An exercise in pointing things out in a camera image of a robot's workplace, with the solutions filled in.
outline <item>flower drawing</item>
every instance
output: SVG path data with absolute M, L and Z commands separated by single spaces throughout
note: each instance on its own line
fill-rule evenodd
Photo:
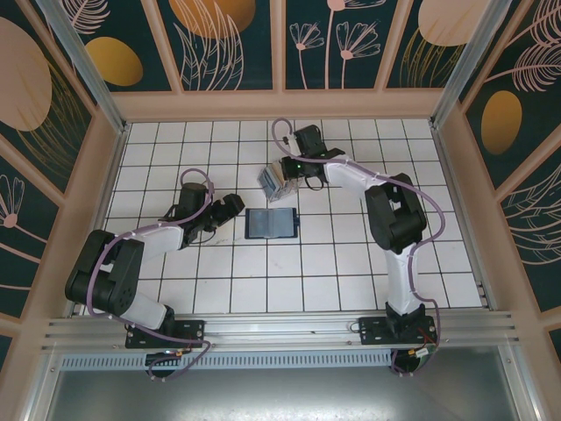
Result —
M 346 62 L 352 59 L 369 57 L 380 53 L 380 44 L 375 41 L 378 38 L 376 33 L 376 22 L 373 24 L 355 24 L 349 32 L 349 23 L 337 25 L 337 43 L 343 59 L 343 70 L 341 72 L 341 89 L 344 89 L 344 70 Z
M 381 6 L 386 0 L 327 0 L 330 8 L 330 20 L 327 25 L 327 42 L 325 47 L 325 88 L 330 88 L 330 41 L 331 28 L 333 27 L 333 15 L 336 11 L 347 9 L 368 9 L 370 7 Z
M 8 177 L 0 175 L 0 222 L 5 228 L 18 225 L 18 213 L 24 200 L 25 184 L 17 177 L 10 186 Z
M 327 5 L 332 11 L 344 11 L 345 9 L 367 9 L 369 7 L 381 6 L 386 0 L 327 0 Z
M 316 48 L 324 44 L 323 38 L 320 38 L 320 30 L 317 23 L 304 24 L 302 28 L 299 24 L 292 24 L 290 26 L 290 35 L 295 42 L 296 49 L 298 50 L 298 58 L 300 59 L 300 73 L 302 75 L 302 83 L 304 88 L 307 89 L 306 76 L 304 74 L 304 66 L 302 64 L 302 51 Z
M 6 175 L 0 175 L 0 232 L 2 232 L 2 229 L 16 229 L 33 239 L 36 239 L 42 243 L 46 243 L 45 239 L 42 239 L 41 237 L 27 231 L 18 224 L 18 214 L 21 211 L 21 206 L 24 201 L 24 193 L 25 183 L 19 178 L 14 177 L 12 183 L 10 184 L 10 181 L 8 180 L 8 177 Z M 17 250 L 14 247 L 8 246 L 3 242 L 0 242 L 0 248 L 34 263 L 40 262 L 40 259 Z M 28 287 L 16 287 L 3 284 L 0 284 L 0 288 L 29 289 Z

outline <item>black mounting plate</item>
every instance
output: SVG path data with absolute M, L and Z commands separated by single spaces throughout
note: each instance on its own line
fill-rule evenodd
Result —
M 387 325 L 387 318 L 360 318 L 359 334 L 362 345 L 399 345 L 424 343 L 423 335 L 417 328 L 423 329 L 429 338 L 437 341 L 435 321 L 431 316 L 422 316 L 415 321 L 415 325 L 409 332 L 404 332 L 400 338 L 396 338 Z
M 175 320 L 170 336 L 180 339 L 204 339 L 204 320 Z M 150 348 L 185 348 L 188 345 L 171 340 L 162 340 L 142 332 L 131 325 L 126 326 L 126 341 L 124 347 L 127 349 L 150 349 Z

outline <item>aluminum frame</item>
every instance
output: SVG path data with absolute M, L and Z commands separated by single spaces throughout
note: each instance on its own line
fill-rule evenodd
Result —
M 440 128 L 444 124 L 452 108 L 456 105 L 464 86 L 469 81 L 473 71 L 493 40 L 495 31 L 498 28 L 497 23 L 500 23 L 507 15 L 511 2 L 512 0 L 493 0 L 489 2 L 483 12 L 483 16 L 473 32 L 472 39 L 470 39 L 470 42 L 460 56 L 450 79 L 448 79 L 444 87 L 444 92 L 432 113 L 433 123 L 436 128 Z
M 48 24 L 53 28 L 64 50 L 80 72 L 91 94 L 107 116 L 107 119 L 117 132 L 121 132 L 124 127 L 124 119 L 113 101 L 107 85 L 97 72 L 96 66 L 86 52 L 82 40 L 70 24 L 67 13 L 62 8 L 61 2 L 36 0 L 36 3 L 43 12 Z
M 551 419 L 539 399 L 521 347 L 499 346 L 499 355 L 520 419 L 536 421 Z
M 478 283 L 478 286 L 480 285 L 483 289 L 487 307 L 491 310 L 496 310 L 497 302 L 494 298 L 491 285 L 487 281 L 489 278 L 486 274 L 485 266 L 483 265 L 481 252 L 473 240 L 475 238 L 475 234 L 473 233 L 472 223 L 467 217 L 467 208 L 465 206 L 464 199 L 459 194 L 458 178 L 450 165 L 451 159 L 448 154 L 448 149 L 442 140 L 440 130 L 432 123 L 430 124 L 430 130 L 432 131 L 432 137 L 435 140 L 438 157 L 442 165 L 444 178 L 448 184 L 448 190 L 450 191 L 452 204 L 454 205 L 454 210 L 456 211 L 456 218 L 458 220 L 460 231 L 464 234 L 465 250 L 467 251 L 470 263 L 472 264 L 473 277 L 475 278 L 476 283 Z
M 126 142 L 129 139 L 130 134 L 131 125 L 127 124 L 117 135 L 117 140 L 115 142 L 115 145 L 113 146 L 111 161 L 107 170 L 107 175 L 103 180 L 102 194 L 96 209 L 96 216 L 92 220 L 92 223 L 89 227 L 90 230 L 99 229 L 103 226 L 103 222 L 105 216 L 107 215 L 107 210 L 109 209 L 111 201 L 111 192 L 113 190 L 113 186 L 115 185 L 115 180 L 117 179 L 119 165 L 124 157 L 124 149 L 126 147 Z
M 427 310 L 435 316 L 433 310 Z M 505 311 L 442 309 L 441 346 L 499 346 L 518 341 L 513 319 Z M 378 311 L 338 311 L 263 315 L 197 314 L 205 320 L 205 338 L 213 352 L 337 350 L 350 347 L 407 348 L 408 345 L 363 346 L 350 330 L 362 317 L 385 317 Z M 109 319 L 53 319 L 41 344 L 42 353 L 129 353 L 124 327 Z

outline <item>fern drawing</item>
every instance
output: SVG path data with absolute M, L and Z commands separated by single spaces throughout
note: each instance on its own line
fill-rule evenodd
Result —
M 63 75 L 49 62 L 53 100 L 45 121 L 35 130 L 20 131 L 18 136 L 32 156 L 57 176 L 68 179 L 85 135 L 86 119 L 76 95 Z M 25 79 L 27 94 L 33 98 L 33 80 Z
M 36 239 L 41 243 L 46 243 L 46 239 L 42 239 L 40 236 L 27 231 L 18 223 L 18 214 L 24 201 L 24 193 L 25 183 L 22 180 L 14 177 L 12 183 L 10 183 L 7 175 L 0 175 L 0 230 L 2 230 L 2 232 L 5 230 L 19 230 L 32 239 Z M 39 264 L 41 262 L 37 257 L 17 250 L 3 242 L 0 242 L 0 249 L 33 263 Z M 19 287 L 0 283 L 0 289 L 29 290 L 31 287 Z
M 507 46 L 530 32 L 535 41 L 526 48 L 514 68 L 492 75 L 485 83 L 512 75 L 517 90 L 545 92 L 561 75 L 561 0 L 540 0 L 532 24 L 513 37 Z
M 225 16 L 215 3 L 213 20 L 201 0 L 178 1 L 184 22 L 194 31 L 184 31 L 177 24 L 183 58 L 181 80 L 187 90 L 224 90 L 239 88 L 244 76 L 244 48 L 236 23 Z
M 516 89 L 525 92 L 545 92 L 561 75 L 561 44 L 535 44 L 524 50 L 515 68 L 489 77 L 486 82 L 504 75 L 512 75 Z
M 538 184 L 513 192 L 503 210 L 522 262 L 561 260 L 561 165 Z
M 60 0 L 76 32 L 93 35 L 110 15 L 107 0 Z
M 555 44 L 561 39 L 561 0 L 540 0 L 532 25 L 513 37 L 507 44 L 514 44 L 521 36 L 530 32 L 534 41 L 542 46 Z

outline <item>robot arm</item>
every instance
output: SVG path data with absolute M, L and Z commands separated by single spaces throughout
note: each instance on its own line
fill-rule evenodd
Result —
M 341 158 L 350 160 L 346 155 Z M 324 164 L 323 168 L 329 184 L 352 190 L 366 199 L 370 231 L 386 256 L 388 305 L 400 316 L 417 310 L 421 302 L 411 291 L 407 265 L 411 249 L 422 239 L 427 220 L 416 195 L 342 163 Z M 405 174 L 392 178 L 411 184 Z M 399 207 L 393 210 L 390 202 Z M 416 256 L 413 273 L 416 277 Z
M 290 153 L 323 162 L 303 162 L 293 157 L 281 160 L 286 180 L 317 177 L 328 183 L 349 189 L 365 198 L 370 232 L 384 250 L 387 261 L 389 294 L 386 306 L 387 326 L 397 338 L 416 335 L 417 323 L 426 320 L 424 305 L 411 290 L 408 260 L 412 248 L 422 241 L 427 226 L 417 195 L 390 182 L 382 181 L 360 169 L 339 149 L 327 150 L 319 128 L 308 126 L 284 138 Z M 337 161 L 328 161 L 337 157 Z M 412 185 L 405 174 L 390 177 Z M 413 257 L 413 277 L 416 281 L 416 257 Z
M 173 222 L 194 215 L 202 208 L 208 190 L 199 183 L 181 186 L 179 203 L 172 206 L 160 221 Z M 96 278 L 93 292 L 95 309 L 160 331 L 174 334 L 174 311 L 137 291 L 140 266 L 163 253 L 192 244 L 202 231 L 214 232 L 244 209 L 240 196 L 230 194 L 215 201 L 197 218 L 181 225 L 156 224 L 139 233 L 132 232 L 110 251 Z M 103 251 L 115 235 L 93 231 L 87 238 L 75 267 L 67 281 L 68 300 L 86 303 L 89 280 Z

